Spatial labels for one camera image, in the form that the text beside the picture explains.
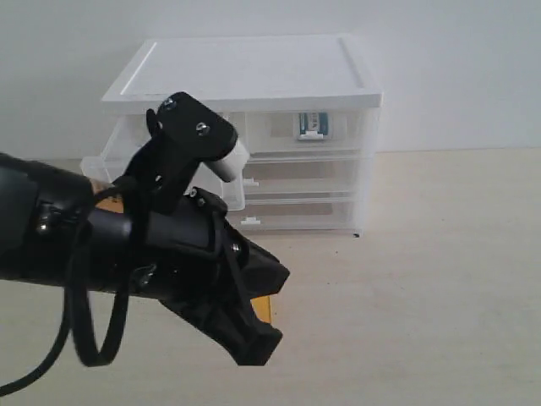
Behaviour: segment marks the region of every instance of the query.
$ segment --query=label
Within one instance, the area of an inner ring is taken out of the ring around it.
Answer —
[[[300,140],[324,140],[329,137],[329,115],[326,112],[301,112],[298,125]]]
[[[106,190],[112,187],[112,184],[102,182],[100,180],[89,179],[90,184],[92,185],[92,190],[94,195],[98,194],[102,190]],[[109,197],[108,199],[102,200],[96,205],[98,209],[113,211],[115,213],[124,213],[124,203],[122,202],[122,196],[116,195]]]

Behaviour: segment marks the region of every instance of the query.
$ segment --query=white wall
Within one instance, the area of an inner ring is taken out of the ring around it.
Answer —
[[[147,37],[350,30],[385,88],[381,150],[541,146],[536,1],[432,3],[2,0],[0,150],[98,153],[101,95]]]

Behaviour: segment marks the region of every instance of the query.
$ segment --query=plastic drawer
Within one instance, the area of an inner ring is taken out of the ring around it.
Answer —
[[[325,156],[326,152],[337,151],[373,156],[378,109],[321,113],[328,118],[327,135],[307,139],[300,139],[299,118],[303,112],[246,113],[245,139],[253,159],[312,156],[314,152]]]
[[[247,201],[244,210],[229,213],[227,219],[241,230],[354,230],[358,228],[356,208],[352,201],[267,205]]]
[[[244,193],[251,195],[356,192],[368,174],[368,160],[249,163]]]

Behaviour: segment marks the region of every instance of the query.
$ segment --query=white lid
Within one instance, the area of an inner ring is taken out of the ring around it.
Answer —
[[[141,114],[178,91],[219,112],[381,104],[350,35],[147,41],[102,100],[111,112]]]

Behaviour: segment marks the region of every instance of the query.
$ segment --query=bolt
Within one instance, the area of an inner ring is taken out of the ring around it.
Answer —
[[[195,126],[195,131],[197,131],[198,136],[202,137],[209,134],[210,127],[205,123],[201,122]]]

